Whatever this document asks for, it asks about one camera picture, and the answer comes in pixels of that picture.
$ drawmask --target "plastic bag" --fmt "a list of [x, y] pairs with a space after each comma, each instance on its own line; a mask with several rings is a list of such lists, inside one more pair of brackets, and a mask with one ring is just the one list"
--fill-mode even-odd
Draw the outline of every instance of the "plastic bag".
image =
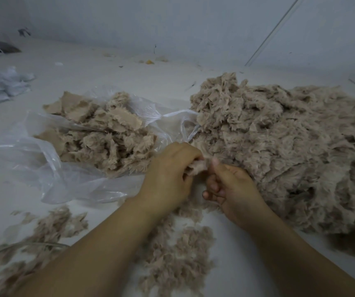
[[[117, 91], [120, 90], [116, 87], [101, 87], [85, 95], [101, 104]], [[174, 141], [188, 142], [199, 129], [197, 113], [192, 110], [175, 112], [132, 94], [128, 109], [157, 135], [155, 151]], [[0, 158], [18, 179], [41, 190], [44, 203], [59, 204], [73, 199], [112, 202], [137, 194], [143, 174], [110, 179], [90, 164], [61, 162], [51, 143], [33, 137], [49, 127], [88, 129], [61, 116], [28, 112], [24, 121], [0, 137]]]

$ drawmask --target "person's left hand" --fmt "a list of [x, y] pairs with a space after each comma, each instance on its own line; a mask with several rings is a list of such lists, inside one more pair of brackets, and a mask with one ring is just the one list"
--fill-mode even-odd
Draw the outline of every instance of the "person's left hand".
[[153, 158], [137, 200], [155, 218], [176, 209], [190, 194], [193, 177], [184, 174], [195, 159], [203, 159], [199, 149], [188, 143], [172, 143]]

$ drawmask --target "fingernail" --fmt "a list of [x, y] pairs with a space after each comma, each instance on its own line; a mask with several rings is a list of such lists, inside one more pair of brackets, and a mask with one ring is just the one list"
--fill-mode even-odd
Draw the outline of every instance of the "fingernail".
[[212, 157], [212, 165], [215, 167], [218, 164], [220, 164], [220, 160], [218, 160], [216, 157]]

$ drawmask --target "hand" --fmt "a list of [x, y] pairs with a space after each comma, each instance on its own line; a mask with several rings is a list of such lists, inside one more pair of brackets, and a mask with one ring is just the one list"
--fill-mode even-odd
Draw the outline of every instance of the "hand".
[[202, 196], [205, 200], [218, 202], [226, 217], [239, 227], [249, 230], [272, 214], [243, 169], [221, 164], [213, 158], [209, 173]]
[[184, 174], [202, 153], [188, 143], [172, 143], [153, 158], [139, 194], [142, 206], [160, 219], [176, 209], [190, 194], [193, 177]]

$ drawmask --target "person's right hand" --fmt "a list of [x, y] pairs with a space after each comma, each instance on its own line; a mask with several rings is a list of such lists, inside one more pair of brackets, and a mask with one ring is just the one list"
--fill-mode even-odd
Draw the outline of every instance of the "person's right hand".
[[249, 230], [272, 214], [243, 169], [221, 164], [213, 158], [208, 172], [210, 176], [206, 180], [203, 198], [218, 202], [226, 217], [239, 227]]

